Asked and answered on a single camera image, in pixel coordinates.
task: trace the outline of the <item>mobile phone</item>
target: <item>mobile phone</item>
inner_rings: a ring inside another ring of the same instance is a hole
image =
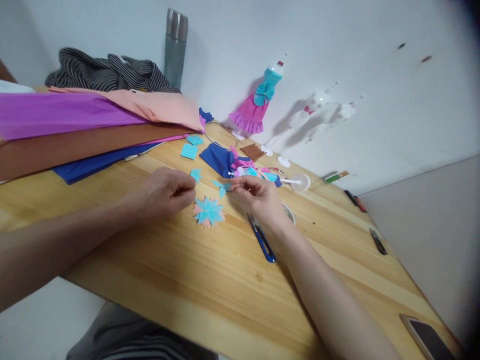
[[[400,318],[426,360],[455,360],[433,327],[409,315]]]

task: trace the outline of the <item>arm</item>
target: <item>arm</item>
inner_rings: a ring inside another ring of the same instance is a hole
[[[192,204],[195,184],[184,172],[163,167],[115,204],[0,234],[0,313],[112,235]]]
[[[308,313],[332,355],[340,359],[401,359],[401,356],[312,245],[290,221],[275,185],[258,177],[232,179],[239,201],[267,225]]]

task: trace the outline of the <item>purple paper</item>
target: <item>purple paper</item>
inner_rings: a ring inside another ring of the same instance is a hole
[[[4,140],[148,122],[96,93],[0,93]]]

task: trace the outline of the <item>person's right hand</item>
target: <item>person's right hand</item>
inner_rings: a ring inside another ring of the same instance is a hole
[[[231,190],[237,194],[240,203],[270,230],[290,223],[272,181],[255,176],[239,176],[231,179],[231,183]]]
[[[195,179],[183,171],[160,167],[120,202],[143,223],[174,214],[194,203]]]

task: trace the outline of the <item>scissors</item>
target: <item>scissors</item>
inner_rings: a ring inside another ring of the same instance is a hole
[[[253,229],[253,232],[255,233],[258,243],[260,244],[261,250],[265,255],[265,259],[267,259],[269,263],[276,262],[277,257],[275,256],[272,248],[270,247],[269,242],[267,241],[267,238],[265,237],[265,234],[262,231],[262,228],[260,227],[259,223],[257,222],[257,220],[254,218],[252,214],[247,213],[247,215],[248,215],[248,221],[250,222],[251,228]]]

